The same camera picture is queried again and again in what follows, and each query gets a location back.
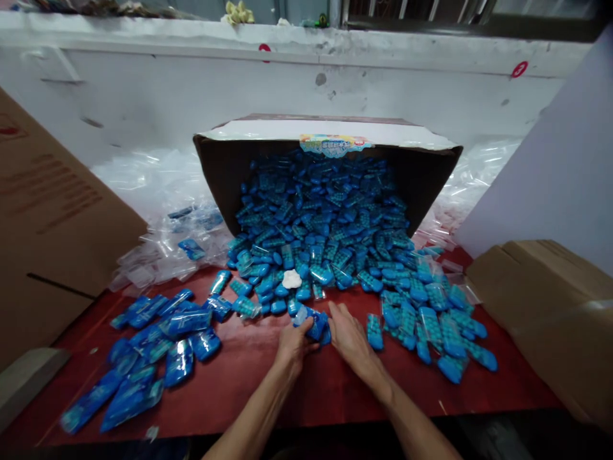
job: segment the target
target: white wall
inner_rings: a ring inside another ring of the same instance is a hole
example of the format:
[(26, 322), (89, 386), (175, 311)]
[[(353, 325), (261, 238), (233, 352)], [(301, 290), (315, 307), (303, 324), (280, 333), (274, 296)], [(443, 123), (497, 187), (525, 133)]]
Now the white wall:
[(610, 26), (456, 234), (470, 255), (549, 238), (613, 276), (612, 120)]
[[(27, 53), (46, 45), (65, 51), (80, 82), (42, 80)], [(137, 148), (192, 149), (194, 133), (252, 112), (404, 118), (470, 147), (525, 136), (588, 49), (0, 13), (0, 86), (90, 166)]]

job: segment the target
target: red table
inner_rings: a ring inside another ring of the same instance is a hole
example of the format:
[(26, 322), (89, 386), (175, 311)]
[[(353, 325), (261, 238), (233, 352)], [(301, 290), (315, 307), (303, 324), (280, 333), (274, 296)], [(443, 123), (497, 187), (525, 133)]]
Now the red table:
[[(460, 248), (448, 259), (467, 266), (471, 258)], [(154, 288), (172, 297), (191, 289), (197, 303), (204, 303), (217, 269), (203, 270), (187, 283), (169, 282)], [(379, 298), (360, 288), (340, 292), (329, 289), (325, 301), (309, 306), (329, 313), (327, 301), (344, 302), (362, 324), (368, 313), (380, 314)], [(236, 295), (226, 289), (230, 300)], [(133, 330), (118, 332), (109, 321), (133, 299), (119, 293), (101, 296), (55, 343), (72, 352), (72, 358), (36, 399), (7, 428), (0, 443), (12, 447), (34, 447), (70, 443), (111, 442), (141, 439), (151, 426), (159, 437), (190, 436), (224, 431), (238, 416), (248, 398), (268, 371), (275, 357), (279, 329), (289, 323), (288, 315), (268, 316), (244, 325), (234, 315), (216, 326), (222, 340), (218, 356), (205, 364), (196, 362), (192, 378), (174, 390), (165, 390), (160, 404), (109, 433), (100, 434), (105, 408), (75, 436), (58, 426), (60, 414), (88, 391), (109, 368), (106, 357), (111, 346)], [(426, 366), (415, 353), (385, 335), (380, 354), (390, 374), (415, 403), (430, 417), (558, 408), (561, 403), (537, 377), (519, 353), (510, 336), (478, 307), (474, 317), (487, 327), (489, 337), (481, 341), (497, 357), (499, 370), (492, 374), (471, 362), (460, 385), (450, 383), (435, 365)], [(310, 355), (282, 411), (280, 427), (308, 427), (368, 422), (384, 419), (384, 413), (366, 386), (341, 360), (332, 346)]]

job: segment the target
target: white panel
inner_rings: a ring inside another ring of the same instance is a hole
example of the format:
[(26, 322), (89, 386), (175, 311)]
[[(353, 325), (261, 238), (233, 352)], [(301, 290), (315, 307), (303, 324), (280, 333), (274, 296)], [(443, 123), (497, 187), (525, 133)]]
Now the white panel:
[(611, 56), (609, 26), (456, 234), (470, 255), (550, 238), (613, 276)]

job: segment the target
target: red circle sticker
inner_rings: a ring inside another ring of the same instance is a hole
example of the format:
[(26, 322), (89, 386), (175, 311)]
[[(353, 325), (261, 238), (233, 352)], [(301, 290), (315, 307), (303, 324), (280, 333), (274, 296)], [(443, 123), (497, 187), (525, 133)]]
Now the red circle sticker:
[(270, 52), (270, 46), (266, 45), (265, 43), (262, 43), (258, 49), (259, 49), (260, 51)]
[(521, 77), (526, 69), (528, 68), (528, 61), (520, 62), (515, 69), (513, 69), (513, 73), (511, 74), (511, 78)]

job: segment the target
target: cardboard box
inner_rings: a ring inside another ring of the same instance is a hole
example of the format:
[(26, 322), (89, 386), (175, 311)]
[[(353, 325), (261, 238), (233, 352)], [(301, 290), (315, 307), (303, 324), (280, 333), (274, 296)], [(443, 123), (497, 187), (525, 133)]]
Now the cardboard box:
[(0, 372), (51, 345), (145, 222), (0, 89)]
[(494, 246), (467, 274), (573, 416), (613, 433), (613, 279), (551, 240)]
[(242, 207), (241, 183), (260, 155), (325, 145), (335, 156), (386, 157), (395, 170), (398, 195), (407, 203), (409, 234), (420, 226), (460, 157), (462, 147), (402, 119), (253, 114), (193, 138), (202, 170), (233, 234)]

